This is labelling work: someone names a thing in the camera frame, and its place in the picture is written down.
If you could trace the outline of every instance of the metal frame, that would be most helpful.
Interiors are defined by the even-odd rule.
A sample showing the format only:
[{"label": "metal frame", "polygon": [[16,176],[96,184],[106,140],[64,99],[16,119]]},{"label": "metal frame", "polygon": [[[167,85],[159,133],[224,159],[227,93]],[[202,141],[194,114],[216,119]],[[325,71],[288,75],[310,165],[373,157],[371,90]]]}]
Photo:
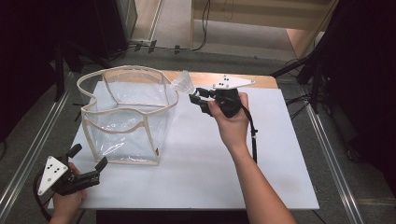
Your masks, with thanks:
[{"label": "metal frame", "polygon": [[5,222],[12,205],[15,203],[19,193],[21,192],[24,182],[26,181],[28,175],[30,174],[30,171],[35,165],[35,161],[37,160],[41,149],[46,143],[46,140],[53,128],[53,125],[55,124],[56,120],[61,114],[62,109],[64,108],[64,103],[66,102],[70,93],[69,87],[71,86],[74,78],[74,74],[69,73],[65,81],[66,90],[64,94],[61,96],[58,102],[53,103],[49,114],[44,120],[43,125],[38,131],[38,134],[35,136],[35,140],[27,151],[26,156],[23,158],[20,167],[6,186],[6,189],[3,191],[3,195],[0,199],[0,223]]},{"label": "metal frame", "polygon": [[[308,93],[306,87],[304,86],[301,86],[301,92],[302,94]],[[323,128],[319,114],[315,114],[313,108],[310,105],[306,107],[306,110],[308,112],[309,118],[311,119],[315,132],[317,133],[320,146],[323,150],[326,162],[329,165],[329,169],[332,173],[332,178],[334,179],[335,186],[340,193],[340,197],[346,209],[346,214],[349,218],[350,223],[365,223],[359,210],[358,204],[355,200],[355,197],[353,196],[352,190],[347,183],[347,179],[344,176],[342,168],[338,163],[338,160],[332,149],[332,145],[330,144],[329,138],[327,137],[327,134]]]}]

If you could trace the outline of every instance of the human hand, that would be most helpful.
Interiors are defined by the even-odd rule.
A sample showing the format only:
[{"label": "human hand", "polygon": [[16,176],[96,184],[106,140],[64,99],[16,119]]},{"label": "human hand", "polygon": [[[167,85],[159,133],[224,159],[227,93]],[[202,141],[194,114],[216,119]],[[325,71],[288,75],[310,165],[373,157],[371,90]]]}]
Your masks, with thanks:
[{"label": "human hand", "polygon": [[[244,92],[239,92],[241,103],[248,109],[248,95]],[[221,112],[218,104],[215,101],[208,102],[210,112],[219,125],[219,133],[221,140],[229,151],[234,154],[238,148],[247,148],[247,134],[248,134],[248,118],[243,109],[232,118],[227,118]]]},{"label": "human hand", "polygon": [[[72,162],[69,162],[69,168],[74,173],[81,175],[79,169]],[[54,211],[50,223],[71,223],[86,197],[87,191],[85,189],[64,196],[55,193],[52,198]]]}]

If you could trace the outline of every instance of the cable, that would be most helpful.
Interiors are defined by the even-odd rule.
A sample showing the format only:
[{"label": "cable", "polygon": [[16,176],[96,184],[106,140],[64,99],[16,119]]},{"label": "cable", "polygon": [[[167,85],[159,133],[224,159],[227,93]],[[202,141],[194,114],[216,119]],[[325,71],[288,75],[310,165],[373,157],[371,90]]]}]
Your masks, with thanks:
[{"label": "cable", "polygon": [[52,195],[45,202],[43,202],[43,205],[49,203],[50,199],[53,197],[53,195],[55,195],[55,193],[52,193]]},{"label": "cable", "polygon": [[[297,63],[299,63],[299,60],[298,60],[298,59],[291,59],[291,60],[288,60],[287,62],[285,62],[285,66],[284,66],[284,67],[287,67],[287,66],[288,66],[288,63],[290,63],[290,62],[292,62],[292,61],[296,61]],[[300,73],[301,70],[298,70],[297,68],[298,68],[298,67],[296,67],[296,68],[294,68],[294,69],[292,69],[292,70],[296,70],[298,73]],[[291,75],[292,77],[297,77],[297,76],[298,76],[298,75],[292,74],[290,71],[288,72],[288,74]]]},{"label": "cable", "polygon": [[250,111],[248,111],[248,109],[242,105],[242,103],[240,101],[236,101],[235,99],[232,99],[230,97],[216,97],[217,100],[225,100],[225,101],[229,101],[232,102],[234,104],[238,104],[239,106],[241,106],[241,108],[244,110],[247,119],[250,121],[250,135],[251,135],[251,150],[252,150],[252,157],[253,160],[257,163],[257,143],[256,143],[256,133],[258,132],[258,130],[256,130],[254,128],[254,124],[253,124],[253,117],[251,117]]},{"label": "cable", "polygon": [[87,211],[87,210],[82,210],[82,211],[81,211],[81,214],[79,214],[78,219],[77,219],[77,221],[76,221],[76,224],[79,224],[79,222],[82,220],[82,217],[84,216],[84,214],[85,214],[86,211]]},{"label": "cable", "polygon": [[224,2],[224,17],[226,18],[226,19],[228,19],[228,20],[232,20],[233,19],[233,4],[232,4],[232,6],[231,6],[231,17],[229,18],[228,16],[227,16],[227,2],[228,2],[228,0],[225,0],[225,2]]},{"label": "cable", "polygon": [[311,99],[311,94],[304,94],[294,99],[290,99],[286,102],[286,105],[291,105],[299,101],[309,101]]},{"label": "cable", "polygon": [[326,224],[326,221],[323,220],[323,218],[317,213],[317,211],[312,210],[312,212],[313,212],[315,215],[317,215],[317,217],[320,219],[320,221],[322,221],[324,224]]},{"label": "cable", "polygon": [[170,49],[170,50],[179,50],[179,51],[197,51],[203,48],[206,45],[206,39],[207,39],[207,21],[209,19],[209,12],[210,12],[210,0],[207,0],[204,8],[204,12],[202,14],[202,29],[204,31],[204,39],[201,43],[201,46],[199,46],[196,49],[172,49],[172,48],[165,48],[165,47],[152,47],[152,46],[141,46],[141,45],[136,45],[129,47],[128,49],[125,49],[123,51],[120,51],[118,55],[116,55],[113,59],[110,59],[110,62],[114,61],[116,58],[118,58],[122,53],[127,52],[131,49],[135,48],[148,48],[148,49]]},{"label": "cable", "polygon": [[50,222],[51,219],[51,215],[50,213],[46,210],[46,208],[44,207],[44,203],[41,202],[40,198],[38,197],[37,194],[37,184],[38,184],[38,179],[40,178],[40,176],[42,176],[44,174],[44,168],[43,167],[38,174],[35,176],[35,180],[33,182],[33,194],[35,195],[35,201],[37,202],[38,207],[40,208],[41,214],[44,216],[44,218]]},{"label": "cable", "polygon": [[250,135],[251,135],[251,147],[252,147],[252,157],[253,160],[257,163],[257,144],[256,144],[256,133],[258,132],[258,130],[256,130],[254,128],[253,125],[253,118],[251,117],[250,111],[248,111],[248,109],[242,105],[242,103],[240,103],[242,106],[242,109],[244,109],[245,114],[247,115],[248,120],[250,121]]},{"label": "cable", "polygon": [[[77,104],[77,103],[73,103],[73,105],[78,105],[80,107],[83,107],[83,104]],[[78,121],[79,117],[81,117],[81,109],[78,111],[78,114],[76,115],[74,122]]]},{"label": "cable", "polygon": [[309,105],[309,102],[306,102],[299,110],[297,110],[294,114],[290,115],[290,119],[293,120],[304,108]]},{"label": "cable", "polygon": [[0,160],[2,160],[5,156],[6,156],[6,152],[7,152],[7,143],[6,140],[4,140],[3,142],[3,152],[0,155]]}]

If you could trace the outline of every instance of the white tabletop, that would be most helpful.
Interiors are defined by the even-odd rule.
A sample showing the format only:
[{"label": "white tabletop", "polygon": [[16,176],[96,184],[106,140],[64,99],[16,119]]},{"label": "white tabletop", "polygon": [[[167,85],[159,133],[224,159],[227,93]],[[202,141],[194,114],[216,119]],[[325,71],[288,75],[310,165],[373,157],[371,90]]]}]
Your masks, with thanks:
[{"label": "white tabletop", "polygon": [[[281,90],[247,92],[257,133],[258,164],[289,209],[318,209]],[[181,93],[159,166],[110,163],[100,185],[88,188],[82,208],[244,209],[232,158],[213,118]],[[251,148],[248,132],[247,145]],[[80,127],[73,143],[82,150],[72,160],[82,173],[96,162]]]}]

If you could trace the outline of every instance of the tripod leg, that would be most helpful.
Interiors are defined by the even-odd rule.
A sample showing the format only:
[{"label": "tripod leg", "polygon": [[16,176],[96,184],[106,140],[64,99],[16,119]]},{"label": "tripod leg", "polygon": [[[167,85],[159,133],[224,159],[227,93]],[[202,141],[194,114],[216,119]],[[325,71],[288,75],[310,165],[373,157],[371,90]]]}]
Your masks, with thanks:
[{"label": "tripod leg", "polygon": [[312,106],[312,109],[317,114],[318,113],[319,84],[320,84],[320,79],[322,78],[322,64],[321,64],[321,61],[318,61],[316,68],[317,68],[317,71],[314,74],[314,80],[313,80],[313,85],[312,85],[312,93],[311,93],[310,104]]},{"label": "tripod leg", "polygon": [[64,60],[62,56],[61,44],[55,48],[55,72],[56,72],[56,96],[55,102],[64,94]]},{"label": "tripod leg", "polygon": [[102,59],[100,59],[98,56],[94,55],[92,52],[90,52],[89,50],[83,48],[82,46],[79,46],[75,43],[71,43],[68,42],[68,44],[70,45],[70,47],[72,47],[75,51],[77,51],[78,53],[87,56],[89,59],[91,59],[92,61],[98,63],[99,65],[101,65],[103,68],[111,68],[112,66],[106,62],[104,62]]},{"label": "tripod leg", "polygon": [[286,66],[284,68],[281,68],[281,69],[277,70],[276,72],[270,74],[269,76],[271,76],[271,77],[280,77],[283,74],[288,73],[289,71],[291,71],[293,69],[296,69],[296,68],[300,67],[303,64],[306,64],[310,57],[311,57],[311,55],[308,54],[307,56],[303,57],[302,59],[298,60],[297,62],[291,63],[288,66]]}]

